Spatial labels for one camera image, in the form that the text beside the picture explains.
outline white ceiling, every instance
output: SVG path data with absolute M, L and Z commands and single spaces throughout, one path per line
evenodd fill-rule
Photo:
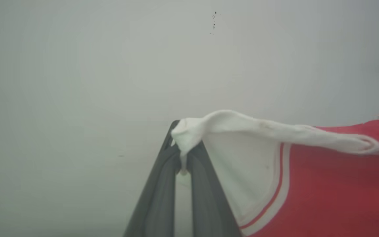
M 218 109 L 376 118 L 379 1 L 1 0 L 0 237 L 120 236 L 170 123 Z

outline fabric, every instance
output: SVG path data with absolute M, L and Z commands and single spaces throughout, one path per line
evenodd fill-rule
M 379 236 L 379 119 L 325 128 L 216 111 L 171 135 L 183 158 L 204 142 L 246 236 Z

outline red stripe trim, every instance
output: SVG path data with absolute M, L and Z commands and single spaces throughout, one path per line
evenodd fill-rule
M 276 192 L 274 193 L 273 197 L 271 198 L 271 200 L 268 202 L 268 204 L 263 208 L 263 210 L 258 214 L 257 217 L 255 217 L 253 220 L 251 220 L 250 222 L 248 222 L 248 224 L 246 225 L 242 225 L 240 226 L 239 228 L 247 228 L 249 227 L 250 225 L 254 224 L 255 222 L 257 222 L 257 220 L 259 220 L 262 216 L 264 216 L 264 214 L 266 213 L 266 211 L 269 209 L 269 207 L 271 206 L 271 204 L 274 203 L 275 199 L 277 198 L 277 195 L 279 194 L 280 192 L 280 188 L 282 186 L 282 181 L 283 181 L 283 145 L 284 144 L 280 144 L 280 176 L 279 176 L 279 184 L 277 185 L 277 189 L 276 189 Z

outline white stripe trim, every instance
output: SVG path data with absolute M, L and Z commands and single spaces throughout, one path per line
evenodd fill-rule
M 261 199 L 261 201 L 247 214 L 244 216 L 237 218 L 236 222 L 238 223 L 239 226 L 244 226 L 247 225 L 249 222 L 251 222 L 253 219 L 255 219 L 260 212 L 264 209 L 264 207 L 269 204 L 271 199 L 273 198 L 274 194 L 278 192 L 277 187 L 279 185 L 280 181 L 280 147 L 282 144 L 278 144 L 276 146 L 276 151 L 275 151 L 275 167 L 274 167 L 274 174 L 273 174 L 273 179 L 272 183 L 270 185 L 269 190 L 267 190 L 266 196 Z
M 252 235 L 259 230 L 261 230 L 265 225 L 267 225 L 273 217 L 276 216 L 280 208 L 286 201 L 289 193 L 289 183 L 290 183 L 290 171 L 289 171 L 289 158 L 290 158 L 291 144 L 283 145 L 283 177 L 282 186 L 280 187 L 279 193 L 275 201 L 271 204 L 269 209 L 264 213 L 264 215 L 254 222 L 247 228 L 242 229 L 242 233 L 246 236 Z

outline white fabric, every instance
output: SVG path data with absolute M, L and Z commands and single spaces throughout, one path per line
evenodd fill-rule
M 252 225 L 249 225 L 248 227 L 242 229 L 242 233 L 244 233 L 245 236 L 249 236 L 251 234 L 254 234 L 258 230 L 262 229 L 265 225 L 267 225 L 271 221 L 271 219 L 273 219 L 273 217 L 277 214 L 277 212 L 280 210 L 280 208 L 283 206 L 283 204 L 285 203 L 286 198 L 287 198 L 288 193 L 289 193 L 289 183 L 290 183 L 290 180 L 289 180 L 289 177 L 290 177 L 290 175 L 289 175 L 290 174 L 290 170 L 289 170 L 290 148 L 291 148 L 290 144 L 284 144 L 284 146 L 283 146 L 282 160 L 281 160 L 282 168 L 283 168 L 281 170 L 281 172 L 283 173 L 282 185 L 280 187 L 280 190 L 278 192 L 276 199 L 271 203 L 270 207 L 266 210 L 266 212 L 264 213 L 264 215 L 260 219 L 258 219 Z M 270 202 L 272 195 L 275 194 L 275 191 L 274 190 L 269 191 L 268 193 L 269 193 L 269 197 L 263 199 L 259 205 L 255 206 L 252 209 L 252 211 L 249 215 L 246 215 L 246 221 L 245 222 L 239 221 L 238 222 L 239 226 L 247 224 L 250 220 L 254 219 L 263 210 L 265 205 L 267 205 Z
M 379 154 L 379 142 L 365 135 L 343 135 L 312 126 L 255 119 L 234 111 L 182 119 L 171 135 L 181 150 L 181 157 L 185 158 L 182 159 L 183 170 L 186 154 L 203 141 L 239 225 L 251 221 L 270 201 L 280 172 L 283 179 L 287 179 L 282 186 L 286 190 L 281 193 L 287 193 L 290 148 L 281 154 L 281 143 L 326 147 L 359 155 Z M 182 178 L 178 177 L 178 182 L 182 182 Z M 285 198 L 285 195 L 279 197 L 281 202 L 273 205 L 283 204 Z

